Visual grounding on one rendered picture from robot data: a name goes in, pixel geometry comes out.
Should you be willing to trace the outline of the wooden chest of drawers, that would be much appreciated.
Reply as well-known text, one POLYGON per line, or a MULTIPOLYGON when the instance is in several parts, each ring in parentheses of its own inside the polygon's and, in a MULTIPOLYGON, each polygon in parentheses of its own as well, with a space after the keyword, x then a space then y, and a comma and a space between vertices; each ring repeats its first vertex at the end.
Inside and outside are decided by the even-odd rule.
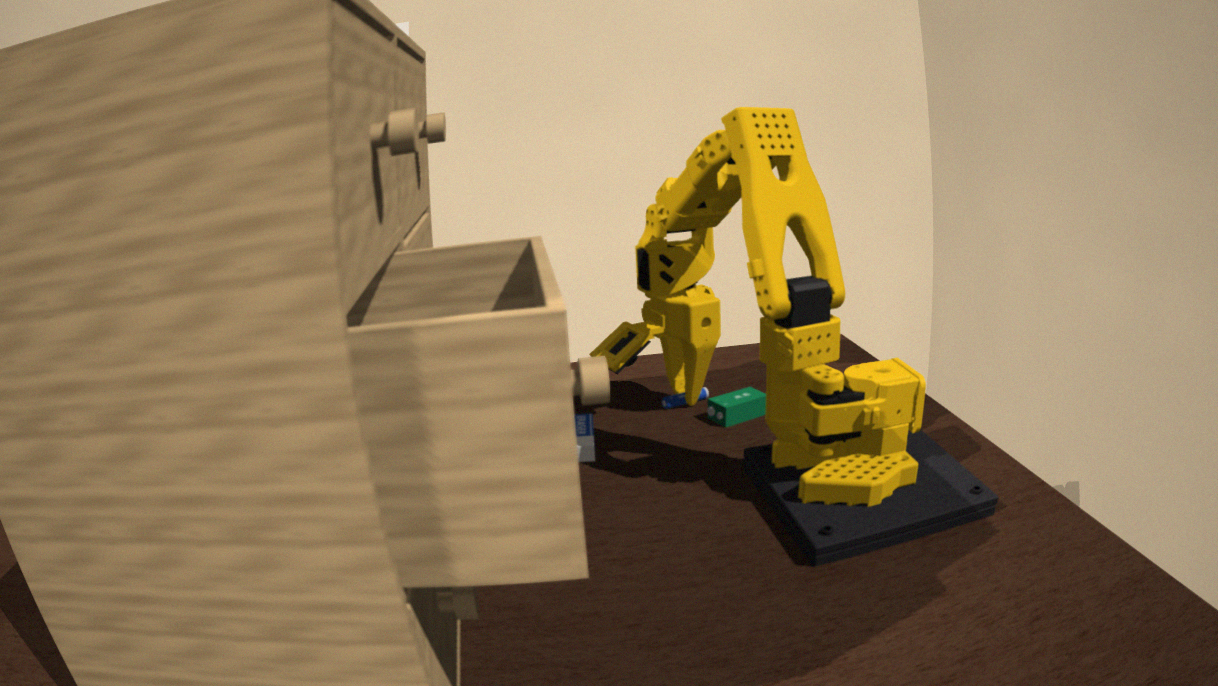
MULTIPOLYGON (((0 519, 77 686, 431 686, 343 294, 333 1, 0 49, 0 519)), ((395 250, 393 250, 395 249, 395 250)))

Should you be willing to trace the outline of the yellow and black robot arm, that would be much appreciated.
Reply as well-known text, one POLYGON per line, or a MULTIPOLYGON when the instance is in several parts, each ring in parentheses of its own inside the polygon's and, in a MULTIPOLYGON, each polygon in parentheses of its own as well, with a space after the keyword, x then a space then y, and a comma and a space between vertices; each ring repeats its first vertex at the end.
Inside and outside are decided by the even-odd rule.
POLYGON ((797 115, 793 108, 738 107, 721 121, 725 130, 705 136, 685 171, 667 178, 657 203, 646 210, 646 230, 635 246, 637 289, 657 297, 694 288, 715 260, 713 227, 742 194, 747 268, 764 316, 765 420, 778 439, 772 463, 816 465, 800 476, 801 503, 879 504, 893 490, 916 483, 918 463, 906 444, 920 379, 893 359, 851 366, 844 375, 825 366, 839 359, 840 318, 829 311, 844 303, 845 286, 797 115), (786 279, 786 225, 812 277, 786 279), (691 238, 664 239, 680 232, 691 238))

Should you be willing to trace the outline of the blue aaa battery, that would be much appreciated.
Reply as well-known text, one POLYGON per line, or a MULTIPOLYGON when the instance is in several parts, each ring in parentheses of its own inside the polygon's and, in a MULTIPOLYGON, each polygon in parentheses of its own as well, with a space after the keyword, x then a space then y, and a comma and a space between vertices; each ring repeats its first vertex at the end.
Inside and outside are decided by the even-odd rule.
MULTIPOLYGON (((702 394, 700 394, 698 401, 700 401, 703 398, 708 398, 708 397, 709 397, 708 389, 706 387, 702 387, 702 394)), ((683 394, 675 394, 672 396, 667 396, 667 397, 663 398, 663 407, 665 409, 674 408, 674 407, 680 406, 680 405, 687 405, 687 402, 685 400, 685 392, 683 394)))

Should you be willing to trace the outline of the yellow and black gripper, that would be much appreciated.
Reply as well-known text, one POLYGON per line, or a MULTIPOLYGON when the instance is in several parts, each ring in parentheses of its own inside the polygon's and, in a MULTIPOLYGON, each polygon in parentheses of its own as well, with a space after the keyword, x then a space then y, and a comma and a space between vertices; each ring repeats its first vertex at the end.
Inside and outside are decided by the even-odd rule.
POLYGON ((721 336, 720 299, 711 288, 695 284, 670 295, 646 297, 650 300, 641 308, 644 322, 622 322, 590 356, 605 356, 608 369, 618 374, 635 363, 649 339, 660 338, 674 394, 685 392, 687 405, 693 406, 721 336))

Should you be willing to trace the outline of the blue and white eraser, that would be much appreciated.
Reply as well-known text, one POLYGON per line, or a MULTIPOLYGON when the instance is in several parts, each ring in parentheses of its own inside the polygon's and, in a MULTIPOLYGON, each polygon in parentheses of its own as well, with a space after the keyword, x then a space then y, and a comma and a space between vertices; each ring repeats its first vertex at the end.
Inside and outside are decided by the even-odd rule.
POLYGON ((596 461, 593 414, 577 414, 575 430, 577 439, 579 462, 596 461))

